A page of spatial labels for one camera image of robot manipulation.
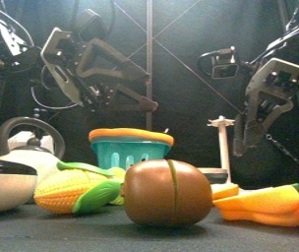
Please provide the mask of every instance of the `white bowl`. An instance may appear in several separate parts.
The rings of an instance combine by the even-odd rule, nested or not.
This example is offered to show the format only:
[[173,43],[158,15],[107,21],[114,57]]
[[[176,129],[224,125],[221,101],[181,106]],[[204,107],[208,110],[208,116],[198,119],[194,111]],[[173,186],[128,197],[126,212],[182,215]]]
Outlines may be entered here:
[[0,160],[0,212],[27,202],[35,184],[37,171],[31,167]]

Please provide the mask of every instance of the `yellow toy food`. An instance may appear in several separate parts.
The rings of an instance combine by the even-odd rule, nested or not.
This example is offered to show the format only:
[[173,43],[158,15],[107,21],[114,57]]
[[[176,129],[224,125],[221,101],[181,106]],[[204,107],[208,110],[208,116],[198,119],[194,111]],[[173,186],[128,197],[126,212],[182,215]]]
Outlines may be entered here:
[[34,199],[38,206],[58,214],[87,214],[106,203],[122,204],[120,183],[124,170],[99,169],[86,163],[62,161],[61,172],[38,185]]
[[233,183],[212,184],[212,201],[235,196],[239,194],[239,185]]
[[291,185],[264,188],[213,201],[224,220],[299,225],[299,193]]

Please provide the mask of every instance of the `toy bread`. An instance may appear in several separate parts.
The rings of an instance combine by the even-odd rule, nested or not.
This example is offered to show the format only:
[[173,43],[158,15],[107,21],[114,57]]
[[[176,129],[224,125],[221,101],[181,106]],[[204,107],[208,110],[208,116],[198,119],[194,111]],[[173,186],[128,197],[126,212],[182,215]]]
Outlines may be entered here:
[[224,220],[299,225],[299,193],[291,185],[264,188],[213,201]]
[[239,185],[233,183],[212,184],[212,201],[239,194]]
[[132,128],[95,129],[89,133],[89,141],[93,141],[93,139],[97,137],[137,137],[146,140],[165,142],[169,146],[172,146],[174,143],[173,137],[164,133]]

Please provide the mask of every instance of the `yellow corn cob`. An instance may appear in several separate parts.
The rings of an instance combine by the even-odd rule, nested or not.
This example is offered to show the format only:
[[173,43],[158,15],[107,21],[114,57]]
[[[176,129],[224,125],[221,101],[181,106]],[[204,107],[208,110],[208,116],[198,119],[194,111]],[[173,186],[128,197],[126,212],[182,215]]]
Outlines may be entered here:
[[71,169],[50,175],[38,185],[34,199],[38,206],[59,214],[70,214],[79,196],[107,178],[90,171]]

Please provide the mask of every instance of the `toy corn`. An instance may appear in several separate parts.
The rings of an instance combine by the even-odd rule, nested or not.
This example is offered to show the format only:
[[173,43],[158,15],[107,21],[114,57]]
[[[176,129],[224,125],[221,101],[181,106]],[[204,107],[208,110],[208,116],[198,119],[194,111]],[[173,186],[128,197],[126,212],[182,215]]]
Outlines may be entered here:
[[34,199],[39,207],[58,214],[89,214],[106,203],[122,204],[118,196],[124,170],[99,169],[82,162],[57,163],[61,172],[38,185]]

